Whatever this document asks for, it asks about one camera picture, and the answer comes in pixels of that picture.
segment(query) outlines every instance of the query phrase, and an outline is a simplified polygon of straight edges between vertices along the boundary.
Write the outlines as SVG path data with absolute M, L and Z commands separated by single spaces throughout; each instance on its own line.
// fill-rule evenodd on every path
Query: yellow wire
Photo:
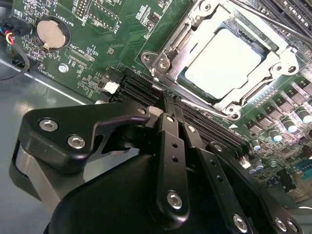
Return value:
M 10 45 L 13 45 L 13 43 L 10 41 L 10 36 L 12 35 L 13 33 L 8 33 L 5 38 L 6 38 L 6 41 L 10 44 Z

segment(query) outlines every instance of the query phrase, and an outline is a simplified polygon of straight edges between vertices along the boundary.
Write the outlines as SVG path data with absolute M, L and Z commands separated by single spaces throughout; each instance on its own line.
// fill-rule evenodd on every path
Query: motherboard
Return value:
M 244 2 L 312 36 L 311 0 Z M 225 0 L 14 0 L 12 14 L 39 72 L 94 102 L 171 90 L 203 139 L 247 142 L 237 159 L 263 186 L 289 176 L 289 195 L 312 196 L 311 45 Z

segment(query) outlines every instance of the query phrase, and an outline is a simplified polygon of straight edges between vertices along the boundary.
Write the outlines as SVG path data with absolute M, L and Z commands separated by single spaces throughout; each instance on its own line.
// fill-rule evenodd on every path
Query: red wire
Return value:
M 5 35 L 7 35 L 8 33 L 10 33 L 10 31 L 8 31 L 8 30 L 6 30 L 4 32 Z M 13 40 L 12 36 L 9 36 L 9 39 L 10 39 L 11 43 L 14 45 L 15 43 L 14 43 L 14 40 Z

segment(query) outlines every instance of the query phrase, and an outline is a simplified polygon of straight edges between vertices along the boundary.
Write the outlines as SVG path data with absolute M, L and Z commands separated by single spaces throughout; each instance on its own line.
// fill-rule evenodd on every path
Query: electrolytic capacitor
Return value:
M 284 121 L 283 125 L 285 126 L 285 128 L 287 129 L 289 133 L 294 133 L 298 130 L 298 127 L 295 125 L 295 123 L 289 119 Z
M 264 166 L 260 160 L 257 160 L 256 162 L 253 163 L 255 169 L 259 172 L 263 171 Z
M 257 170 L 255 169 L 255 167 L 253 165 L 251 165 L 249 168 L 248 168 L 248 172 L 249 174 L 253 175 L 257 172 Z
M 312 122 L 312 115 L 306 110 L 299 111 L 297 113 L 299 118 L 302 120 L 303 123 L 311 123 Z
M 312 150 L 309 146 L 302 147 L 302 152 L 306 156 L 307 159 L 312 160 Z
M 253 149 L 256 150 L 256 151 L 261 150 L 261 146 L 260 146 L 258 140 L 253 140 L 253 141 L 252 141 L 252 146 L 253 146 Z
M 277 130 L 270 131 L 270 136 L 274 142 L 280 142 L 283 137 Z
M 273 184 L 279 184 L 279 179 L 278 179 L 278 177 L 277 177 L 277 176 L 274 176 L 274 177 L 272 178 L 272 182 L 273 182 Z

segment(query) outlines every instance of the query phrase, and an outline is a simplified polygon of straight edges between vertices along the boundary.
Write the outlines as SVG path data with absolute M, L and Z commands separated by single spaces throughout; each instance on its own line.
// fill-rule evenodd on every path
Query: black cable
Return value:
M 8 82 L 14 81 L 18 78 L 21 78 L 28 71 L 28 69 L 30 67 L 30 61 L 29 61 L 26 53 L 24 52 L 24 50 L 17 44 L 14 44 L 12 46 L 20 54 L 20 56 L 23 58 L 25 66 L 17 75 L 14 75 L 12 77 L 5 78 L 5 79 L 0 79 L 0 84 L 8 83 Z
M 312 38 L 307 37 L 307 36 L 297 32 L 297 31 L 293 30 L 292 28 L 274 20 L 273 18 L 261 13 L 260 11 L 254 9 L 253 7 L 250 7 L 249 5 L 243 3 L 239 0 L 228 0 L 228 1 L 232 2 L 235 5 L 240 6 L 241 8 L 245 9 L 246 11 L 249 11 L 249 12 L 255 14 L 256 16 L 259 16 L 263 20 L 265 20 L 271 24 L 274 24 L 276 27 L 279 27 L 279 28 L 287 31 L 288 33 L 292 34 L 293 36 L 297 37 L 298 39 L 300 39 L 300 40 L 304 41 L 305 43 L 309 44 L 310 46 L 312 46 Z
M 0 6 L 11 9 L 13 6 L 13 0 L 0 0 Z

